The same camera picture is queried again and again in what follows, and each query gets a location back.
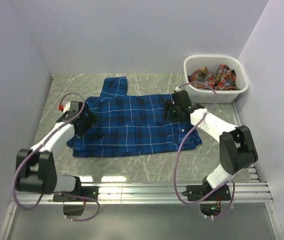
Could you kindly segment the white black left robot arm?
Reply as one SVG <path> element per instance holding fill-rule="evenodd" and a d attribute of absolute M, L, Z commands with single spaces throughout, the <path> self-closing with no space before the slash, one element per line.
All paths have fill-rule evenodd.
<path fill-rule="evenodd" d="M 78 201 L 83 195 L 80 178 L 58 175 L 55 159 L 67 141 L 84 136 L 97 120 L 86 103 L 71 101 L 65 105 L 62 116 L 44 139 L 17 153 L 15 190 L 38 194 L 65 192 L 71 201 Z"/>

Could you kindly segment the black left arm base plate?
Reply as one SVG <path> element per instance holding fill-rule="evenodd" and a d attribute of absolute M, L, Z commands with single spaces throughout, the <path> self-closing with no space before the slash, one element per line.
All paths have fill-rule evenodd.
<path fill-rule="evenodd" d="M 73 191 L 69 194 L 97 200 L 98 194 L 99 194 L 99 187 L 98 186 L 83 186 L 80 192 Z M 53 202 L 81 202 L 81 201 L 87 201 L 87 200 L 79 198 L 79 197 L 67 196 L 63 193 L 55 193 L 53 195 L 52 201 Z"/>

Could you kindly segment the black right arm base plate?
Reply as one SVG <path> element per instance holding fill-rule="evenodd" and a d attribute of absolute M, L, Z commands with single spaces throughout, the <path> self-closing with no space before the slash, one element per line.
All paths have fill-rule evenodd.
<path fill-rule="evenodd" d="M 186 191 L 182 192 L 182 195 L 187 197 L 189 202 L 195 202 L 204 197 L 209 190 L 205 190 L 202 185 L 187 185 Z M 204 201 L 229 201 L 231 200 L 231 193 L 228 185 L 223 185 L 217 191 L 213 192 L 210 196 L 208 196 Z"/>

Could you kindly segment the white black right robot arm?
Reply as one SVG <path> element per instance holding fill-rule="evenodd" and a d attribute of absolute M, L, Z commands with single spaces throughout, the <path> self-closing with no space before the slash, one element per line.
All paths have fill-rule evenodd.
<path fill-rule="evenodd" d="M 189 123 L 192 128 L 186 133 L 177 150 L 173 180 L 177 180 L 180 152 L 191 133 L 197 128 L 210 135 L 219 144 L 219 165 L 204 178 L 202 194 L 208 200 L 220 194 L 220 188 L 233 176 L 258 161 L 258 153 L 250 129 L 236 126 L 215 116 L 201 104 L 193 104 L 187 91 L 176 91 L 172 100 L 166 100 L 162 118 L 175 123 Z"/>

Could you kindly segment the blue plaid long sleeve shirt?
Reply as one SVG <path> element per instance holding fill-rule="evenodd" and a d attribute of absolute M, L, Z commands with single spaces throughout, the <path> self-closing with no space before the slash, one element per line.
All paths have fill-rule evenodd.
<path fill-rule="evenodd" d="M 85 102 L 97 122 L 82 137 L 66 145 L 77 158 L 131 157 L 193 150 L 202 144 L 197 131 L 186 136 L 189 123 L 164 121 L 165 102 L 171 94 L 128 95 L 126 77 L 108 77 L 98 97 Z"/>

